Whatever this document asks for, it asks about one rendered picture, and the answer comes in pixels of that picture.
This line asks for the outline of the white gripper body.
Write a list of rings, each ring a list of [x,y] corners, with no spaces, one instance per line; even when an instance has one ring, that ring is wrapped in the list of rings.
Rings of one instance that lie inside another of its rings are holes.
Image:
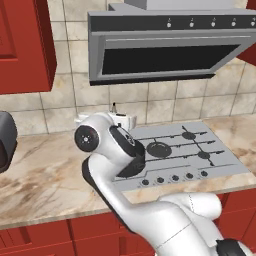
[[[128,115],[127,116],[127,129],[132,130],[136,127],[137,124],[137,116],[136,115]]]

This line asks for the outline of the dark grey toaster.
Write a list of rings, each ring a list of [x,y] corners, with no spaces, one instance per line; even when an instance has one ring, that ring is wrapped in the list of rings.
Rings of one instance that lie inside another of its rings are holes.
[[[17,147],[17,128],[12,115],[0,111],[0,173],[5,172]]]

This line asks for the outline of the grey gas hob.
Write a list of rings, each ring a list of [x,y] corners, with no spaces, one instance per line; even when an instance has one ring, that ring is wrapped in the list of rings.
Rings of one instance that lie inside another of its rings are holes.
[[[116,177],[113,184],[120,191],[249,172],[203,122],[140,127],[130,134],[145,148],[145,167],[132,177]],[[207,177],[201,176],[203,170]],[[194,178],[187,179],[187,173]],[[173,181],[173,175],[179,176],[179,181]],[[158,177],[164,178],[164,183],[158,183]],[[149,185],[141,183],[144,179]]]

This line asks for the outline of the grey range hood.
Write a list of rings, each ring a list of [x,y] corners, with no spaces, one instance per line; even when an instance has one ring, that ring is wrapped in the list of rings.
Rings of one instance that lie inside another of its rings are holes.
[[[232,0],[124,0],[88,13],[92,86],[207,79],[256,43]]]

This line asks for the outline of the red drawer front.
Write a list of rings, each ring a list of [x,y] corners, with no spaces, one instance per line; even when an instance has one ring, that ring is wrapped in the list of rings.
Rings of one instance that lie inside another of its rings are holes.
[[[75,256],[67,222],[0,230],[0,256]]]
[[[256,188],[218,194],[222,213],[215,220],[224,238],[242,241],[256,253]]]
[[[137,242],[112,213],[68,220],[76,256],[127,256]]]

